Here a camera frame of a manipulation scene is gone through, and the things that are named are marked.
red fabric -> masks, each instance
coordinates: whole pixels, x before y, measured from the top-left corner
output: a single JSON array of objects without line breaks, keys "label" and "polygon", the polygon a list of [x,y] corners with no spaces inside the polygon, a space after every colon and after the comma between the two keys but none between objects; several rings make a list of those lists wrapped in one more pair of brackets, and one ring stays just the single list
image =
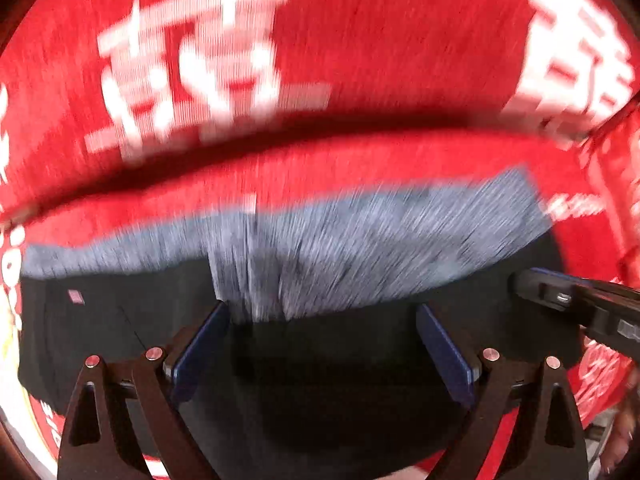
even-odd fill
[{"label": "red fabric", "polygon": [[640,95],[583,147],[588,175],[607,200],[625,282],[640,287]]},{"label": "red fabric", "polygon": [[[2,54],[0,82],[10,96],[2,126],[15,139],[12,185],[0,188],[6,216],[122,167],[117,149],[88,153],[84,136],[112,124],[100,86],[109,59],[96,38],[126,19],[133,1],[38,0]],[[140,0],[140,8],[160,1]],[[596,2],[619,16],[607,0]],[[528,0],[289,0],[277,7],[270,38],[283,83],[331,86],[324,119],[314,121],[326,134],[399,121],[460,124],[496,116],[514,95],[533,15]],[[176,65],[190,27],[167,30],[176,100],[186,98]],[[618,28],[637,66],[638,44],[623,20]],[[299,138],[307,127],[282,119]],[[187,133],[193,128],[174,137]]]},{"label": "red fabric", "polygon": [[[277,7],[269,34],[275,65],[284,84],[328,84],[326,110],[283,116],[277,132],[271,127],[189,156],[162,158],[100,183],[124,164],[117,149],[86,148],[87,134],[112,124],[100,83],[109,59],[100,58],[97,37],[130,16],[134,1],[38,0],[0,57],[9,102],[3,107],[0,99],[2,211],[7,217],[34,204],[59,206],[26,226],[27,243],[76,246],[140,222],[237,205],[248,194],[255,194],[258,208],[281,208],[356,187],[479,180],[515,164],[529,169],[544,201],[593,192],[576,150],[564,152],[539,138],[442,129],[495,123],[514,96],[534,16],[529,0],[289,0]],[[140,9],[160,1],[140,0]],[[640,48],[630,29],[608,0],[592,1],[616,19],[637,70]],[[188,98],[178,74],[178,45],[192,28],[178,24],[166,32],[178,101]],[[638,83],[632,87],[638,90]],[[590,176],[594,164],[609,172],[598,192],[623,210],[629,207],[626,191],[611,198],[607,189],[616,168],[625,168],[622,146],[630,133],[616,134],[621,156],[610,168],[598,166],[597,157],[588,166]],[[172,132],[177,138],[193,134],[194,128]],[[596,145],[603,146],[588,149]],[[625,226],[616,234],[633,231],[632,221],[620,223]],[[619,276],[613,247],[635,254],[622,235],[614,240],[605,214],[570,215],[556,222],[554,234],[568,272],[587,278]],[[15,290],[19,313],[19,286]],[[611,402],[628,369],[628,360],[602,359],[603,352],[588,348],[580,367],[570,371],[577,396],[585,399],[585,424]],[[500,427],[484,478],[497,469],[513,417]],[[61,431],[61,419],[55,420]]]},{"label": "red fabric", "polygon": [[54,413],[49,406],[43,407],[39,400],[31,396],[29,397],[29,401],[42,439],[47,444],[47,448],[49,448],[53,457],[57,458],[65,419],[57,413]]}]

white chinese characters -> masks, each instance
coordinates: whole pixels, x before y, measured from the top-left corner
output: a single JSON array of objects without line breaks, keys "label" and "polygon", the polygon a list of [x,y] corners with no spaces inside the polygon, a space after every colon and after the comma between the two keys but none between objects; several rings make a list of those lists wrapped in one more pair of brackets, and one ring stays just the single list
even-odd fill
[{"label": "white chinese characters", "polygon": [[533,113],[539,126],[551,132],[567,123],[587,131],[631,97],[629,49],[612,17],[590,0],[529,2],[536,14],[529,24],[522,74],[504,112]]},{"label": "white chinese characters", "polygon": [[[102,94],[113,124],[86,136],[89,152],[120,147],[123,155],[145,139],[160,143],[172,131],[197,126],[215,139],[249,117],[260,126],[279,110],[324,109],[325,84],[284,86],[271,38],[276,9],[288,0],[164,0],[141,8],[98,36],[110,59]],[[171,78],[165,31],[191,25],[179,41],[179,77]],[[176,102],[172,84],[193,98]]]},{"label": "white chinese characters", "polygon": [[542,211],[551,217],[552,222],[561,222],[569,218],[581,218],[602,213],[604,200],[598,195],[578,193],[557,193],[541,204]]}]

blue gripper pad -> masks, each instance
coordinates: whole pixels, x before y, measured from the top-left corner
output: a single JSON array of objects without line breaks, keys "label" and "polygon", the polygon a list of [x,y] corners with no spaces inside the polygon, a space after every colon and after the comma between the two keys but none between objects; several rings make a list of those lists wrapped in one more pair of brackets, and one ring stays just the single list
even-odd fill
[{"label": "blue gripper pad", "polygon": [[447,330],[425,304],[418,306],[415,324],[449,395],[455,402],[470,409],[476,402],[474,383],[480,377],[480,361],[470,355],[466,358],[463,356],[463,350],[456,346]]},{"label": "blue gripper pad", "polygon": [[173,388],[170,394],[174,406],[193,397],[211,354],[222,346],[230,319],[229,307],[226,303],[218,303],[176,362],[172,370]]},{"label": "blue gripper pad", "polygon": [[555,270],[549,270],[549,269],[542,269],[540,267],[532,267],[529,270],[532,270],[533,272],[539,272],[541,274],[547,274],[551,279],[555,277],[561,280],[562,282],[575,283],[576,285],[581,285],[581,284],[590,282],[590,280],[586,280],[585,278],[576,278],[575,276],[563,274],[562,272],[557,272]]}]

black metal bracket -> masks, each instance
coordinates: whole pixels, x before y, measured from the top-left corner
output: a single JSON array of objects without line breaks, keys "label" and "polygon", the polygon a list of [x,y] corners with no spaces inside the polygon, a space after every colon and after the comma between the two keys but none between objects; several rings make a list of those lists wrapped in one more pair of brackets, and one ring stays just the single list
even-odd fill
[{"label": "black metal bracket", "polygon": [[564,313],[589,338],[640,361],[640,294],[632,288],[545,269],[520,272],[513,285],[517,295]]},{"label": "black metal bracket", "polygon": [[126,399],[137,399],[162,463],[173,480],[219,477],[185,427],[177,406],[194,393],[200,373],[229,324],[219,302],[202,323],[183,328],[167,349],[108,364],[90,356],[66,414],[59,480],[149,480]]},{"label": "black metal bracket", "polygon": [[438,370],[447,367],[440,373],[452,397],[472,406],[430,480],[475,480],[514,400],[520,401],[518,418],[496,478],[588,477],[580,416],[566,371],[556,357],[530,364],[511,361],[493,348],[474,354],[468,342],[447,330],[447,323],[426,305],[418,307],[416,323]]}]

black fabric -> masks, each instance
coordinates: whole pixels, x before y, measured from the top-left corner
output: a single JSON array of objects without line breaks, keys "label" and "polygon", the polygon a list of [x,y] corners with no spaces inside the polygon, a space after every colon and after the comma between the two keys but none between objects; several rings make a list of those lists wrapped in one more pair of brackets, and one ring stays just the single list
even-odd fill
[{"label": "black fabric", "polygon": [[[206,259],[141,274],[23,277],[21,290],[18,378],[62,415],[87,356],[98,354],[107,362],[135,358],[167,343],[216,299]],[[79,293],[82,303],[74,303],[70,293]]]},{"label": "black fabric", "polygon": [[223,480],[370,480],[443,448],[464,411],[415,331],[427,303],[478,349],[567,366],[578,327],[508,293],[516,270],[562,270],[550,233],[463,280],[385,304],[236,327],[180,412]]},{"label": "black fabric", "polygon": [[[415,331],[427,303],[478,349],[568,367],[578,327],[510,296],[509,275],[562,270],[550,233],[494,266],[411,298],[319,317],[233,327],[196,396],[180,409],[223,480],[367,479],[446,446],[464,411],[453,403]],[[70,301],[78,290],[84,305]],[[130,358],[164,344],[211,305],[207,262],[132,276],[25,279],[19,377],[64,413],[84,358]],[[154,446],[140,414],[141,448]]]}]

